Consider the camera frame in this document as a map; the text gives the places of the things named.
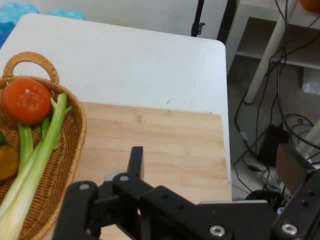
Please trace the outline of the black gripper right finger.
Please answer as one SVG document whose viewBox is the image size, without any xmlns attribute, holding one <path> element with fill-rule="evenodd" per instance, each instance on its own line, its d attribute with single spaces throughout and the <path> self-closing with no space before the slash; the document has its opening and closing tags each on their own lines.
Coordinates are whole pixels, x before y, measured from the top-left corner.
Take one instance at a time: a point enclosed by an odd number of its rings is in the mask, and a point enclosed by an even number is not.
<svg viewBox="0 0 320 240">
<path fill-rule="evenodd" d="M 272 226 L 277 240 L 320 238 L 320 170 L 288 144 L 277 148 L 276 174 L 291 198 Z"/>
</svg>

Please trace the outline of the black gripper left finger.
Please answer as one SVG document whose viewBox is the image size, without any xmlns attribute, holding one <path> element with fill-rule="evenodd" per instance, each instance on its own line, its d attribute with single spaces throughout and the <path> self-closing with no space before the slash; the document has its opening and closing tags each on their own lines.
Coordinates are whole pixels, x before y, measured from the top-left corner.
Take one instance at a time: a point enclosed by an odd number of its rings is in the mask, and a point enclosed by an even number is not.
<svg viewBox="0 0 320 240">
<path fill-rule="evenodd" d="M 127 170 L 97 186 L 71 184 L 65 193 L 53 237 L 97 240 L 116 226 L 132 240 L 208 240 L 210 215 L 166 187 L 142 180 L 143 148 L 131 149 Z"/>
</svg>

